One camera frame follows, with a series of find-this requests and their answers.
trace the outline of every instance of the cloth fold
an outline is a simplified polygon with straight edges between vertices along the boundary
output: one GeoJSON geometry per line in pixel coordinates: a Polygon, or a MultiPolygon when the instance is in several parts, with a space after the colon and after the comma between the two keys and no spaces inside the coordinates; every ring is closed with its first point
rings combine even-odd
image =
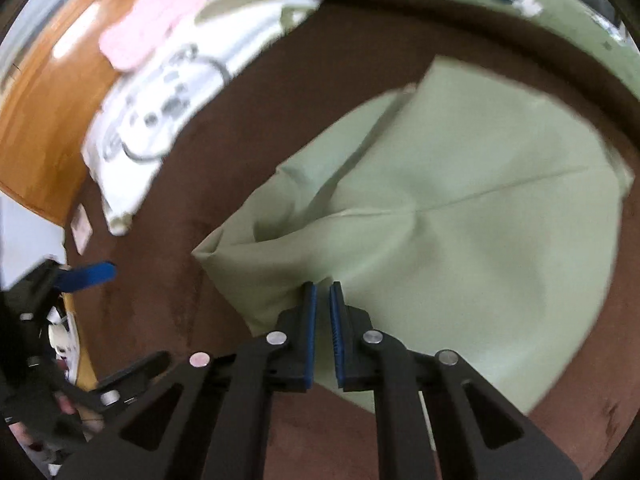
{"type": "MultiPolygon", "coordinates": [[[[631,179],[553,98],[437,59],[280,164],[193,254],[254,334],[303,282],[340,280],[376,328],[456,349],[527,412],[602,306],[631,179]]],[[[324,310],[316,381],[337,391],[324,310]]]]}

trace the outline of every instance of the pink object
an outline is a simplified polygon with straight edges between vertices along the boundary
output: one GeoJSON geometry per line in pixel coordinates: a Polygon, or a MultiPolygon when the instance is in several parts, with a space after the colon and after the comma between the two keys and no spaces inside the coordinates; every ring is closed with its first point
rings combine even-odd
{"type": "Polygon", "coordinates": [[[196,352],[189,357],[189,364],[194,368],[205,367],[209,364],[209,361],[211,361],[211,357],[205,352],[196,352]]]}
{"type": "Polygon", "coordinates": [[[139,67],[180,19],[200,10],[207,0],[136,0],[131,12],[98,40],[100,51],[116,70],[139,67]]]}

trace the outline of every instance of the black bracket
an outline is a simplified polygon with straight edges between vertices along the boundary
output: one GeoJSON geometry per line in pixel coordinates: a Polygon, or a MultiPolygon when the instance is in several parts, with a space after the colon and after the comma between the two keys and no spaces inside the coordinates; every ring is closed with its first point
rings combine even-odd
{"type": "Polygon", "coordinates": [[[374,330],[332,285],[338,385],[372,390],[381,480],[580,480],[580,471],[525,415],[452,350],[412,352],[374,330]],[[419,392],[428,412],[437,454],[419,392]]]}
{"type": "Polygon", "coordinates": [[[82,452],[60,480],[262,478],[273,392],[304,392],[313,382],[316,287],[282,312],[275,329],[212,360],[191,355],[82,452]]]}
{"type": "Polygon", "coordinates": [[[146,392],[151,381],[170,364],[167,352],[135,362],[95,390],[86,392],[69,383],[63,372],[43,355],[42,334],[47,315],[62,292],[73,292],[112,279],[113,265],[101,263],[79,269],[63,269],[54,260],[44,260],[28,272],[0,302],[0,411],[4,420],[22,422],[37,442],[77,452],[86,446],[78,414],[60,409],[57,394],[66,395],[76,406],[84,406],[113,420],[146,392]]]}

